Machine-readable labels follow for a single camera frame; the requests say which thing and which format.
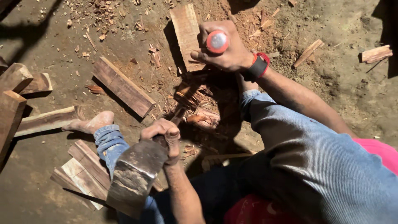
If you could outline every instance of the metal hammer head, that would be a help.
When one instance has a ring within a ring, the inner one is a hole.
[[[166,148],[150,140],[124,151],[116,161],[107,205],[138,219],[167,154]]]

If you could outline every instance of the bare foot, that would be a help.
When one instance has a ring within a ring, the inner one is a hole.
[[[81,131],[87,134],[94,134],[96,130],[113,124],[115,117],[112,111],[103,111],[91,120],[87,121],[74,121],[62,127],[62,131]]]

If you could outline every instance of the log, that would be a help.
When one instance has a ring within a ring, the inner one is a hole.
[[[94,76],[139,116],[145,117],[148,115],[156,102],[108,59],[99,58],[100,60],[94,66]]]
[[[33,76],[25,65],[14,63],[0,75],[0,92],[12,90],[20,93],[32,80]]]
[[[193,61],[191,58],[191,51],[199,49],[199,42],[197,39],[199,26],[195,11],[193,10],[193,4],[177,6],[170,9],[170,16],[173,20],[179,49],[187,71],[194,72],[202,70],[205,64]]]
[[[100,158],[82,140],[75,142],[68,153],[76,159],[105,189],[109,190],[111,180]]]
[[[76,159],[72,158],[66,164],[61,166],[61,168],[83,194],[106,200],[108,190],[96,181]],[[98,210],[103,207],[103,205],[93,201],[91,201],[91,203]]]
[[[324,43],[319,39],[307,47],[301,54],[300,58],[293,64],[294,68],[297,68],[301,63],[303,63],[309,56],[311,56],[318,47],[322,47]]]
[[[14,137],[61,128],[73,121],[86,120],[80,106],[71,106],[22,119]]]
[[[33,80],[20,92],[20,95],[53,90],[48,73],[32,73],[32,76]]]
[[[221,118],[219,114],[208,109],[197,109],[196,115],[187,118],[187,122],[204,131],[214,132]]]
[[[8,90],[0,96],[0,172],[3,169],[4,158],[10,147],[12,138],[22,120],[26,99]]]
[[[76,191],[79,193],[83,193],[77,186],[76,184],[72,181],[70,177],[62,170],[61,167],[56,168],[53,171],[53,174],[50,177],[50,180],[54,181],[55,183],[59,184],[61,187]],[[76,194],[72,194],[76,197],[76,199],[81,202],[84,206],[86,206],[88,209],[91,211],[94,211],[96,208],[95,206],[91,203],[90,200],[79,197]]]
[[[390,49],[390,46],[384,45],[382,47],[377,47],[372,50],[362,52],[362,62],[370,64],[375,61],[381,61],[390,56],[392,56],[392,50]]]
[[[0,56],[0,75],[8,69],[7,62]]]

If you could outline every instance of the red chisel handle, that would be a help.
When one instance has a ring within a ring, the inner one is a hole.
[[[216,30],[211,32],[206,39],[207,49],[214,54],[222,54],[229,46],[229,39],[227,35],[221,31]]]

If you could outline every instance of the red shirt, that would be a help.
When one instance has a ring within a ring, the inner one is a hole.
[[[375,139],[353,139],[367,152],[379,155],[385,167],[398,175],[398,152]],[[250,194],[238,201],[224,215],[224,224],[296,224],[300,219],[271,201]]]

